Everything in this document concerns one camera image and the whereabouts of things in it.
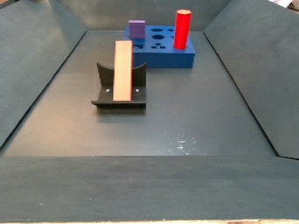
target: black stand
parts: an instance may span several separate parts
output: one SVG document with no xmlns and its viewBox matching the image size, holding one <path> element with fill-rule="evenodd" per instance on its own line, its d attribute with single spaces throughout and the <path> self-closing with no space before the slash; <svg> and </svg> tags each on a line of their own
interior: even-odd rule
<svg viewBox="0 0 299 224">
<path fill-rule="evenodd" d="M 146 64 L 133 71 L 133 101 L 114 101 L 115 69 L 98 63 L 101 91 L 98 100 L 91 103 L 106 109 L 141 109 L 146 107 Z"/>
</svg>

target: blue pegboard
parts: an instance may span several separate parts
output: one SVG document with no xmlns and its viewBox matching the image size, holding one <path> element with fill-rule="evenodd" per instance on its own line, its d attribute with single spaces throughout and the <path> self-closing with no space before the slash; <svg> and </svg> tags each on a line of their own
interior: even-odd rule
<svg viewBox="0 0 299 224">
<path fill-rule="evenodd" d="M 189 38 L 187 48 L 174 48 L 174 26 L 147 25 L 146 38 L 130 38 L 129 26 L 125 39 L 134 41 L 134 66 L 146 63 L 147 67 L 193 67 L 195 51 Z"/>
</svg>

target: red peg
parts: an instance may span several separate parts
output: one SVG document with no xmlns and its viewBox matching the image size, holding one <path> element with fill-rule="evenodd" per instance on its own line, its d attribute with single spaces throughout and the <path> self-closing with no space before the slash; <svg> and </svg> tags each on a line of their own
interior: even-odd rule
<svg viewBox="0 0 299 224">
<path fill-rule="evenodd" d="M 193 12 L 190 10 L 178 10 L 175 19 L 174 48 L 185 49 L 187 47 L 187 38 L 191 26 Z"/>
</svg>

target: wooden block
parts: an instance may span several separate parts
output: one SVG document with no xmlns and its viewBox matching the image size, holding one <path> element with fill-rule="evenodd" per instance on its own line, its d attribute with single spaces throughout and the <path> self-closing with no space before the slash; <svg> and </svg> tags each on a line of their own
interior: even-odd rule
<svg viewBox="0 0 299 224">
<path fill-rule="evenodd" d="M 133 100 L 133 51 L 131 40 L 117 41 L 114 101 Z"/>
</svg>

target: purple block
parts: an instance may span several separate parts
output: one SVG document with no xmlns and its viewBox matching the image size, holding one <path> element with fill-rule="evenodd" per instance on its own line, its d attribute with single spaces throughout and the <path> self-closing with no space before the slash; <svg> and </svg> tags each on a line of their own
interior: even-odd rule
<svg viewBox="0 0 299 224">
<path fill-rule="evenodd" d="M 129 20 L 130 38 L 145 39 L 146 38 L 146 21 L 145 20 Z"/>
</svg>

